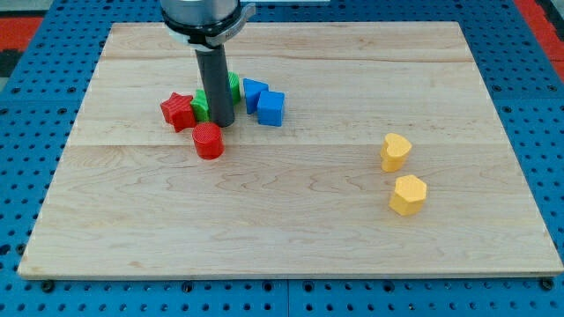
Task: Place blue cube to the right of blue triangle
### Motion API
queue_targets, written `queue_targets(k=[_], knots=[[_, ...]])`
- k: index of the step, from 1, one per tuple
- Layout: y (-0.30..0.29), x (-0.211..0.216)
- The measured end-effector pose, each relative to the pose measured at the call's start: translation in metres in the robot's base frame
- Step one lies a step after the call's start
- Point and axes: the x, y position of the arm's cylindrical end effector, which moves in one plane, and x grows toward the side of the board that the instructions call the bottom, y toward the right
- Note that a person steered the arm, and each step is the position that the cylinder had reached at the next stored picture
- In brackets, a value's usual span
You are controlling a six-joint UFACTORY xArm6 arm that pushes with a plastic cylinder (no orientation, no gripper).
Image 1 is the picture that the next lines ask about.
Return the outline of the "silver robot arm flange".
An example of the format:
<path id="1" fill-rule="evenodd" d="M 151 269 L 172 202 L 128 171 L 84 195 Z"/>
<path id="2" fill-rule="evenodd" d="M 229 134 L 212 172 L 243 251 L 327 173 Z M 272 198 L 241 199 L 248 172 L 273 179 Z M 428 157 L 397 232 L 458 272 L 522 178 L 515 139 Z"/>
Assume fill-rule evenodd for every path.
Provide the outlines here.
<path id="1" fill-rule="evenodd" d="M 212 50 L 236 36 L 256 14 L 253 3 L 240 0 L 160 0 L 169 34 L 198 50 Z"/>

